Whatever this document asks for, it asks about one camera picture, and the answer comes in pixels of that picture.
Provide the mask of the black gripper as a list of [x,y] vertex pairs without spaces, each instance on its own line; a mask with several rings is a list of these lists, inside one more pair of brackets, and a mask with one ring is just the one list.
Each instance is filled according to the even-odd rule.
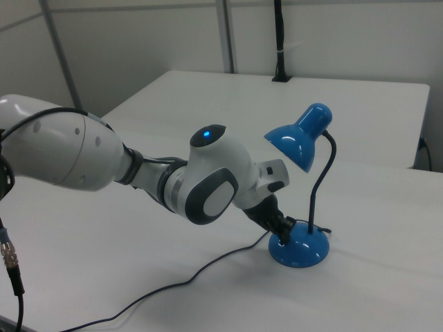
[[281,244],[287,244],[290,241],[290,232],[296,220],[290,216],[283,217],[275,194],[266,197],[252,208],[244,209],[243,213],[263,229],[276,234]]

